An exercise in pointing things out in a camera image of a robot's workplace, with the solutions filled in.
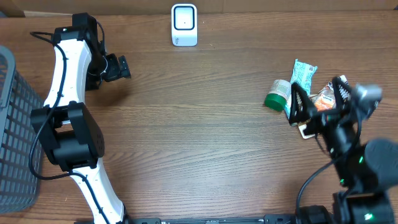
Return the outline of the white barcode scanner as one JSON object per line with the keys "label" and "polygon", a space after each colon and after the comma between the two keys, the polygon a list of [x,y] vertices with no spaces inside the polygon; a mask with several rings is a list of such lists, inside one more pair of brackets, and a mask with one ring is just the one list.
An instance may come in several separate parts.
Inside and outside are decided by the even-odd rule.
{"label": "white barcode scanner", "polygon": [[179,3],[171,8],[171,36],[176,47],[194,47],[198,43],[198,14],[194,4]]}

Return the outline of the teal wet wipes pack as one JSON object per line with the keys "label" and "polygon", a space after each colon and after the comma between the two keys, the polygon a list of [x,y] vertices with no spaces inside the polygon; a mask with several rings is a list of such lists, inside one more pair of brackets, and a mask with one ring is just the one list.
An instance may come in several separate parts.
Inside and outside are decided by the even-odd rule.
{"label": "teal wet wipes pack", "polygon": [[318,67],[310,65],[305,62],[301,62],[298,59],[295,59],[294,66],[292,69],[292,76],[287,85],[287,102],[284,106],[284,112],[286,114],[287,119],[290,118],[290,109],[291,109],[291,84],[298,83],[300,87],[305,90],[307,96],[310,96],[310,90],[312,86],[312,77],[317,71]]}

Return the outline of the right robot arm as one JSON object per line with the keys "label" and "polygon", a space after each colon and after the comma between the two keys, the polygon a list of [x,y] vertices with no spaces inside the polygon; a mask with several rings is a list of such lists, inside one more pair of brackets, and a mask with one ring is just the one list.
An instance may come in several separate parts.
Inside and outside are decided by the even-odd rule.
{"label": "right robot arm", "polygon": [[[318,111],[306,91],[291,86],[290,124],[306,122],[304,134],[322,135],[331,161],[302,185],[296,199],[293,223],[394,223],[388,191],[397,186],[397,143],[373,139],[361,144],[362,122],[371,117],[382,100],[377,85],[350,87],[341,78],[332,80],[335,108]],[[307,185],[334,166],[344,192],[333,194],[333,211],[324,206],[303,207]]]}

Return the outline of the grey plastic mesh basket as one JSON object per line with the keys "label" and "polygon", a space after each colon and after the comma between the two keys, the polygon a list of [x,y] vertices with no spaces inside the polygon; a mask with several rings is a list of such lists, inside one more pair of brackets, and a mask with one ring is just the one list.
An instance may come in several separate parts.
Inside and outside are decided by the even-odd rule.
{"label": "grey plastic mesh basket", "polygon": [[40,180],[28,161],[35,131],[30,112],[43,100],[16,70],[12,52],[1,46],[1,213],[19,212],[32,206]]}

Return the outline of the white bottle green cap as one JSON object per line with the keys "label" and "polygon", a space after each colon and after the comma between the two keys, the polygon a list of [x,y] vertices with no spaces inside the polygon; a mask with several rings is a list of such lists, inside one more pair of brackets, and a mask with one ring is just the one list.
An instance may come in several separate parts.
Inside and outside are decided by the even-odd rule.
{"label": "white bottle green cap", "polygon": [[264,104],[275,111],[283,111],[291,91],[291,84],[287,80],[275,80],[266,95]]}

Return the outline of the beige snack bag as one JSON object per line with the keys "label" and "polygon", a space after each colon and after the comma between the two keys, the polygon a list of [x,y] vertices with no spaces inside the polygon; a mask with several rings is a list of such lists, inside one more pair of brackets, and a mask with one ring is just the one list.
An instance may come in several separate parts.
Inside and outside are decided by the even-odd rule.
{"label": "beige snack bag", "polygon": [[[347,79],[346,79],[346,77],[345,77],[344,75],[341,75],[340,77],[341,77],[344,81],[348,82]],[[312,98],[313,98],[314,96],[318,95],[319,93],[333,94],[333,95],[334,95],[333,87],[332,87],[331,81],[328,82],[317,94],[310,95],[310,96],[309,96],[310,100],[312,101]],[[315,136],[314,134],[305,135],[305,134],[303,133],[303,130],[304,130],[306,127],[307,127],[307,122],[305,122],[305,123],[300,123],[299,126],[298,126],[298,130],[300,131],[302,137],[303,137],[304,139],[308,139],[308,138],[314,137],[314,136]]]}

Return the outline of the orange tissue pack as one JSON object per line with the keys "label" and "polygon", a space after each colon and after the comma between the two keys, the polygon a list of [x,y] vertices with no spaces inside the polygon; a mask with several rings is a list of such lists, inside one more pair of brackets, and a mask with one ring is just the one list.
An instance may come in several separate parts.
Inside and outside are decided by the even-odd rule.
{"label": "orange tissue pack", "polygon": [[335,108],[335,97],[333,94],[319,93],[312,98],[317,111],[332,110]]}

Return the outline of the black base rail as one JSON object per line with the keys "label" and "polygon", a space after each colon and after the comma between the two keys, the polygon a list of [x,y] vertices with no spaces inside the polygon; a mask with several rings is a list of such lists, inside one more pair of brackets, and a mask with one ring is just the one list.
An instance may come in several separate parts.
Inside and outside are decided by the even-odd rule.
{"label": "black base rail", "polygon": [[128,218],[123,224],[296,224],[293,214],[273,214],[263,217],[238,217],[238,218],[187,218],[165,219],[160,218]]}

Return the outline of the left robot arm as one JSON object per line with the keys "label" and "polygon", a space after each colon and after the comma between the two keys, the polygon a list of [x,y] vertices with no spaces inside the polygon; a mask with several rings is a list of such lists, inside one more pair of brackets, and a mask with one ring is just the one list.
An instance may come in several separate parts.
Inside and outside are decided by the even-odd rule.
{"label": "left robot arm", "polygon": [[103,133],[85,105],[85,93],[103,82],[130,78],[125,56],[107,54],[102,25],[88,13],[53,33],[31,32],[55,51],[52,85],[43,107],[32,110],[36,133],[29,169],[40,180],[71,177],[93,214],[93,223],[131,223],[103,163]]}

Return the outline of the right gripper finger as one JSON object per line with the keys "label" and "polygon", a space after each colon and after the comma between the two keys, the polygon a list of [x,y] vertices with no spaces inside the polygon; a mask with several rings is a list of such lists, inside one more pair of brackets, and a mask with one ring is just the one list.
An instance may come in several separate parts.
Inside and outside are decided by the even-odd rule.
{"label": "right gripper finger", "polygon": [[298,83],[293,83],[291,85],[289,124],[294,125],[307,121],[315,116],[317,112],[307,92]]}
{"label": "right gripper finger", "polygon": [[348,82],[344,81],[341,77],[334,77],[331,81],[333,92],[335,96],[335,108],[342,109],[348,104],[351,98],[352,88]]}

